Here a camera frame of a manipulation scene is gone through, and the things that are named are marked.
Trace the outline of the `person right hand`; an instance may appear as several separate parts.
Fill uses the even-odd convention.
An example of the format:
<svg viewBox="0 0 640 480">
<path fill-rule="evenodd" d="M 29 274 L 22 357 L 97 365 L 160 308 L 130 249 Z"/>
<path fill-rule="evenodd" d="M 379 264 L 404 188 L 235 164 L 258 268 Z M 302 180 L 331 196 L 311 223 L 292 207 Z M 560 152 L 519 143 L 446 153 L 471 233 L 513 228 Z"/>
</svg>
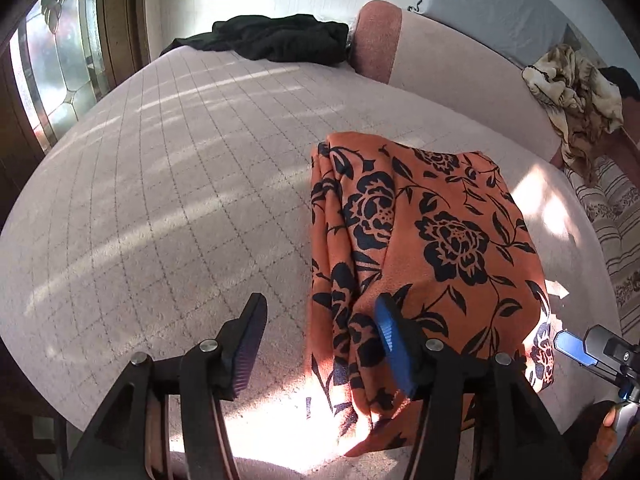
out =
<svg viewBox="0 0 640 480">
<path fill-rule="evenodd" d="M 590 445 L 585 465 L 582 466 L 582 480 L 599 480 L 608 470 L 608 456 L 617 441 L 614 428 L 616 415 L 617 408 L 611 408 L 603 419 L 596 440 Z"/>
</svg>

